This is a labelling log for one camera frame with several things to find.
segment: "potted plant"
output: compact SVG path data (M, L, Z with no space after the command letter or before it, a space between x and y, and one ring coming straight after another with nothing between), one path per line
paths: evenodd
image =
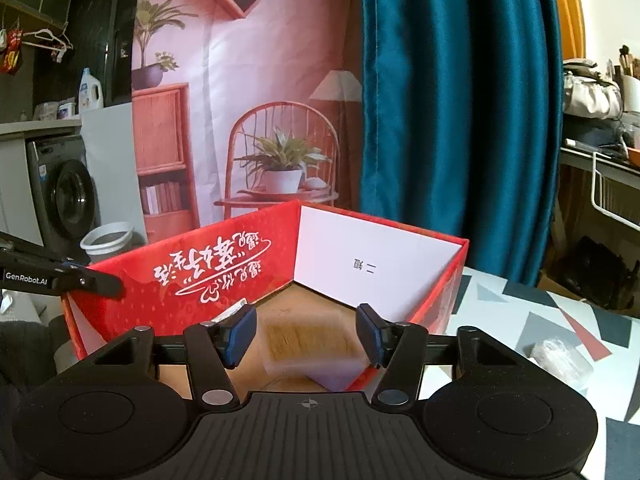
M131 71L131 85L134 90L153 88L162 82L162 74L168 70L175 70L178 65L173 55L167 52L156 53L156 62L146 64L146 48L153 35L163 27L179 27L184 30L184 22L179 18L197 18L197 14L183 12L183 5L172 5L174 0L166 0L161 4L152 4L150 0L138 0L133 37L140 47L140 68ZM173 63L162 62L162 57L168 56Z
M274 139L248 136L254 139L256 153L235 159L254 164L249 175L262 171L260 184L266 192L296 193L308 168L317 168L320 162L331 162L320 148L310 148L305 139L289 136L277 126L273 133Z

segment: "geometric patterned tablecloth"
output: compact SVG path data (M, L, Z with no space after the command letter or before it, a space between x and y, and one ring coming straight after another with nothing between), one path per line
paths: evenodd
M560 336L594 372L581 391L598 414L598 436L582 470L588 480L640 478L640 321L465 267L448 335L473 325L529 357ZM445 367L425 371L420 398L450 381Z

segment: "pink wall tapestry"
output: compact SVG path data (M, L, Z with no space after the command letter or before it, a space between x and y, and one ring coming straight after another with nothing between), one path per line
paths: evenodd
M360 0L138 0L149 242L292 198L357 209Z

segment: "lampshade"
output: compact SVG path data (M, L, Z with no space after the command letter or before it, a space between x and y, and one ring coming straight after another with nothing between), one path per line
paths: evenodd
M310 99L318 101L355 101L362 102L362 85L348 70L331 70Z

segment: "white flower pot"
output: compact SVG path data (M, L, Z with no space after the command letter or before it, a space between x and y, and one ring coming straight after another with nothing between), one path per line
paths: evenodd
M260 184L267 193L296 193L301 178L302 170L265 171Z

